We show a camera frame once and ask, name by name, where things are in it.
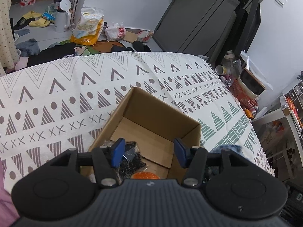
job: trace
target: open cardboard box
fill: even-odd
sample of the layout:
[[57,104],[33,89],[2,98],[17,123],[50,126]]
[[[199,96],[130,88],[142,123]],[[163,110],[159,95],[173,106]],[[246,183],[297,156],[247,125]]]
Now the open cardboard box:
[[148,172],[180,181],[186,170],[174,156],[173,140],[180,137],[188,147],[199,146],[200,133],[197,121],[136,87],[125,95],[89,151],[109,139],[136,141]]

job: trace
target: door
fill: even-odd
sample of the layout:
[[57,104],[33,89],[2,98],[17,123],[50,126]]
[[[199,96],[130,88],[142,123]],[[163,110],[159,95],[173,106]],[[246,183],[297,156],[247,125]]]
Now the door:
[[224,0],[209,19],[203,19],[180,48],[180,53],[209,55],[220,38],[237,0]]
[[219,0],[175,0],[153,35],[164,51],[177,52]]

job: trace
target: can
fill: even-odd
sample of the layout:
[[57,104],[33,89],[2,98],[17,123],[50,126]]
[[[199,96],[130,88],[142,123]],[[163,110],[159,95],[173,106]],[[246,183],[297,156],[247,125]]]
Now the can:
[[54,16],[50,15],[49,13],[46,13],[46,12],[45,12],[45,13],[42,15],[42,18],[48,20],[49,22],[51,22],[51,23],[53,23],[53,24],[55,24],[56,18],[55,18]]

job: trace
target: red basket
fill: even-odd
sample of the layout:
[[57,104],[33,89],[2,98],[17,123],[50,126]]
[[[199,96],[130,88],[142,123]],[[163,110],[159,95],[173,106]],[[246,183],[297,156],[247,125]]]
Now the red basket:
[[228,88],[232,95],[239,100],[239,102],[245,106],[247,109],[250,109],[254,106],[257,106],[257,102],[246,95],[238,81],[235,79],[232,85]]

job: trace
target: patterned blanket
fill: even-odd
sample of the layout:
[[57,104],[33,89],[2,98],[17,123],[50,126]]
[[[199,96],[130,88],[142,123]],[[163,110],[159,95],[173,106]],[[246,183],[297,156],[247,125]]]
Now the patterned blanket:
[[118,52],[72,57],[0,77],[0,158],[4,187],[70,147],[88,150],[133,86],[199,121],[208,151],[238,144],[270,174],[241,107],[200,58],[177,53]]

